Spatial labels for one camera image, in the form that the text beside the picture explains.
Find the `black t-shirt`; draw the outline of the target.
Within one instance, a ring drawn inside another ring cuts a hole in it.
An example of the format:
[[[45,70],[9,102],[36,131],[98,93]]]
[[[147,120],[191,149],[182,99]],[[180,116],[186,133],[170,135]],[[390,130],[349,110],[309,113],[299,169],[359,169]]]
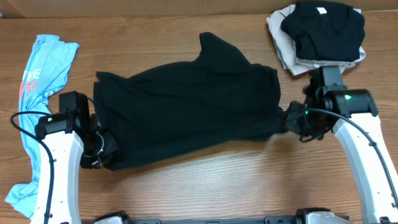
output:
[[[200,34],[200,45],[191,62],[129,78],[96,74],[95,111],[118,144],[107,169],[144,166],[226,141],[265,141],[283,132],[277,71],[249,62],[210,32]]]

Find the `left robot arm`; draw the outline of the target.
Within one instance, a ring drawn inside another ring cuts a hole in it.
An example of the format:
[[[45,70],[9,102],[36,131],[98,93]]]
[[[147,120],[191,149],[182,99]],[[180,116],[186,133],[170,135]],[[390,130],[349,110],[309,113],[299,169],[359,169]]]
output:
[[[59,96],[59,113],[35,127],[40,146],[40,179],[32,223],[81,223],[79,170],[99,169],[119,149],[114,136],[90,114],[90,99],[77,91]]]

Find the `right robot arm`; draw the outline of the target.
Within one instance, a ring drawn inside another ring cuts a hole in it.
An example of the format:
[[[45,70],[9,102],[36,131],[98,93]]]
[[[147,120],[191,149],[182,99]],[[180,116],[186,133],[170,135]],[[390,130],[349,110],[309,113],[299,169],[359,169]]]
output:
[[[281,121],[300,142],[332,132],[348,159],[359,193],[363,223],[397,223],[397,171],[370,92],[350,90],[337,66],[310,72],[305,101],[292,101]]]

